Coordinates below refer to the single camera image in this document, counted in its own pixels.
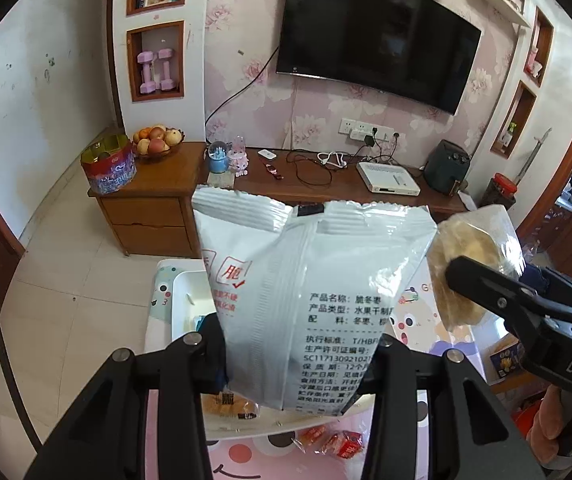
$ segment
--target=baseboard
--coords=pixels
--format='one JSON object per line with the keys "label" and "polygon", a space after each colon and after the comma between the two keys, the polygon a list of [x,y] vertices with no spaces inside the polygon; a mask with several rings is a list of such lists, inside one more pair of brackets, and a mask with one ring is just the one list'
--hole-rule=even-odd
{"label": "baseboard", "polygon": [[[110,130],[113,130],[114,128],[116,128],[114,124],[106,126],[93,140],[91,140],[91,142],[88,143],[88,146],[93,142],[96,142],[101,136]],[[79,171],[79,157],[81,153],[75,156],[74,160],[70,163],[70,166],[68,166],[66,171],[64,171],[64,173],[57,179],[57,181],[54,183],[54,186],[50,188],[50,191],[48,191],[47,195],[41,201],[41,204],[38,205],[37,209],[26,224],[23,232],[21,233],[21,236],[19,236],[19,242],[25,248],[28,247],[30,240],[34,236],[35,232],[37,232],[37,228],[46,216],[46,213],[48,213],[52,207],[54,201],[59,197],[61,192],[64,190],[64,187],[66,187],[66,184],[70,182],[70,179],[72,179],[74,174]]]}

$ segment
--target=hand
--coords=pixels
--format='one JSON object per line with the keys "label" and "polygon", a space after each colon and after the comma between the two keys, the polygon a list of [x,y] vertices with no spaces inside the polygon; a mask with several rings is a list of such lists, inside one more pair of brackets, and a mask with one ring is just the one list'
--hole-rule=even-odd
{"label": "hand", "polygon": [[548,387],[541,401],[540,410],[535,415],[532,428],[526,435],[532,452],[541,464],[553,460],[559,451],[556,439],[564,429],[560,391],[557,386]]}

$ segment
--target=flat screen tv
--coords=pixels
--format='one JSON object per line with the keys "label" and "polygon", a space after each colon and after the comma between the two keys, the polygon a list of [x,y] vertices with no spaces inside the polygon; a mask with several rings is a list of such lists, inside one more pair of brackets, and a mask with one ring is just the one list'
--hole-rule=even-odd
{"label": "flat screen tv", "polygon": [[454,114],[480,35],[433,0],[286,0],[277,72],[368,86]]}

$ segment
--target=white snack package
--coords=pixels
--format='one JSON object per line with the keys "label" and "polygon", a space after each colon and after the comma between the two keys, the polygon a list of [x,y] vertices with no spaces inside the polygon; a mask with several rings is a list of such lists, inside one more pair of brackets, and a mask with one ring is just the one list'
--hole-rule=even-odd
{"label": "white snack package", "polygon": [[437,231],[428,211],[293,208],[211,187],[192,206],[230,389],[278,410],[341,414]]}

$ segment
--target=red snack package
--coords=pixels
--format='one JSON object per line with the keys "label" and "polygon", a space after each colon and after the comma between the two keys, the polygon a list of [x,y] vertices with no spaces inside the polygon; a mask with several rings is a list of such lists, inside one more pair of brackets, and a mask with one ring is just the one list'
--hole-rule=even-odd
{"label": "red snack package", "polygon": [[308,428],[299,434],[299,436],[293,441],[295,446],[297,446],[301,451],[306,452],[306,449],[317,443],[326,432],[325,426],[315,426],[313,428]]}
{"label": "red snack package", "polygon": [[339,431],[323,444],[323,454],[334,454],[339,458],[352,458],[364,449],[361,433],[354,431]]}

